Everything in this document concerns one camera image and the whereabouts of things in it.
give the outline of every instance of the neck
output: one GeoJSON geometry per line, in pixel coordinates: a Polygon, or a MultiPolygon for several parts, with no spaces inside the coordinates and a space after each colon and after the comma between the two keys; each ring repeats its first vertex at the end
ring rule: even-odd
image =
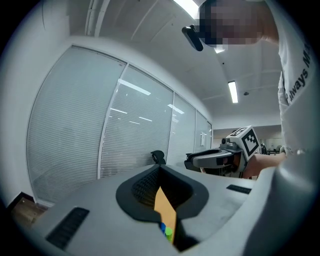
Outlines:
{"type": "Polygon", "coordinates": [[[278,45],[278,29],[269,7],[264,2],[257,6],[257,11],[259,14],[260,24],[262,26],[261,39],[278,45]]]}

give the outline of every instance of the black baseboard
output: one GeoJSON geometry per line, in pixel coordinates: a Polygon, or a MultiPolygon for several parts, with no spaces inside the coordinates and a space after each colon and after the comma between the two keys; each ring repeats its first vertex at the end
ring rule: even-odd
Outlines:
{"type": "Polygon", "coordinates": [[[35,202],[34,198],[31,195],[28,195],[26,193],[21,192],[20,194],[18,194],[16,196],[16,198],[8,205],[8,207],[6,208],[6,211],[8,213],[11,213],[11,211],[13,210],[13,208],[15,208],[15,206],[17,205],[17,203],[19,203],[21,198],[25,198],[27,200],[30,200],[32,202],[35,202]]]}

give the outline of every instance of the green object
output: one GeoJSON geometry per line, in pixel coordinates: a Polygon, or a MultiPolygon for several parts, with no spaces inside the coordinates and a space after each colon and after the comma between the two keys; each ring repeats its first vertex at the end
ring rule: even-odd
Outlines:
{"type": "Polygon", "coordinates": [[[165,236],[166,236],[166,239],[168,239],[170,242],[172,242],[172,235],[173,235],[173,231],[170,227],[166,227],[165,228],[165,236]]]}

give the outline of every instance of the sleeve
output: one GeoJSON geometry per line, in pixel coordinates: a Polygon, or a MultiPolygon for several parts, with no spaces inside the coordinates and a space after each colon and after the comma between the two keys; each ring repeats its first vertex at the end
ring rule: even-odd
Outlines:
{"type": "Polygon", "coordinates": [[[278,86],[278,100],[279,100],[279,107],[280,107],[280,119],[281,119],[281,132],[282,132],[282,139],[284,141],[284,146],[281,147],[280,152],[285,152],[285,155],[288,156],[290,154],[290,149],[286,146],[286,127],[283,125],[283,113],[289,107],[289,103],[286,97],[286,89],[285,89],[285,81],[284,81],[283,72],[281,72],[279,86],[278,86]]]}

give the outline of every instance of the white ceiling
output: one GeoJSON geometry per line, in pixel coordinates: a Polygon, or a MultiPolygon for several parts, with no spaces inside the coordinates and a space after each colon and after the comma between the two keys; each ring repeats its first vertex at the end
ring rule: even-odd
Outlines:
{"type": "Polygon", "coordinates": [[[148,44],[150,51],[161,49],[168,52],[170,61],[179,65],[185,77],[192,81],[191,89],[209,107],[217,98],[225,98],[225,103],[232,105],[229,81],[236,81],[239,94],[254,92],[258,98],[268,96],[264,95],[264,89],[274,87],[276,90],[278,86],[281,62],[276,45],[261,41],[254,45],[230,45],[219,54],[208,46],[197,52],[181,32],[184,26],[194,24],[195,20],[173,0],[69,1],[73,5],[81,2],[70,16],[76,21],[70,23],[78,22],[77,29],[86,31],[87,35],[91,31],[91,36],[116,36],[133,43],[148,44]]]}

